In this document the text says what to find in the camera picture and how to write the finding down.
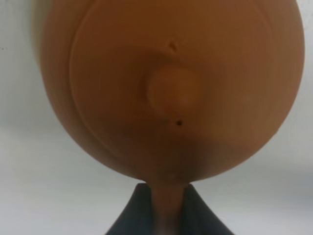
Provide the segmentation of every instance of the gray surface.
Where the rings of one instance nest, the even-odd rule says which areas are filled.
[[[313,234],[313,1],[298,2],[307,54],[289,117],[249,161],[195,183],[238,235]],[[58,123],[32,54],[29,10],[29,0],[0,0],[0,234],[100,235],[137,181],[90,158]]]

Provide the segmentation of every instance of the narrow neck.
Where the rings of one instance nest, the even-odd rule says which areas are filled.
[[[184,190],[185,186],[151,189],[155,214],[154,235],[178,235]]]

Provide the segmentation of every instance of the skin-toned surface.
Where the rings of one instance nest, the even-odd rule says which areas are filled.
[[[56,0],[41,65],[71,136],[162,191],[257,152],[289,112],[303,60],[293,0]]]

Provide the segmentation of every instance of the white wall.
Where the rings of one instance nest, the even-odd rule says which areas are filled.
[[[89,157],[58,123],[32,55],[29,2],[0,0],[0,235],[101,235],[137,181]],[[249,161],[195,183],[238,235],[313,235],[313,0],[298,2],[307,54],[289,117]]]

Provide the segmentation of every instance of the small dark spot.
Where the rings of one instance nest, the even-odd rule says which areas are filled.
[[[178,48],[175,42],[169,41],[168,47],[172,52],[177,52]]]
[[[176,122],[176,126],[182,126],[182,120],[178,120],[178,121]]]

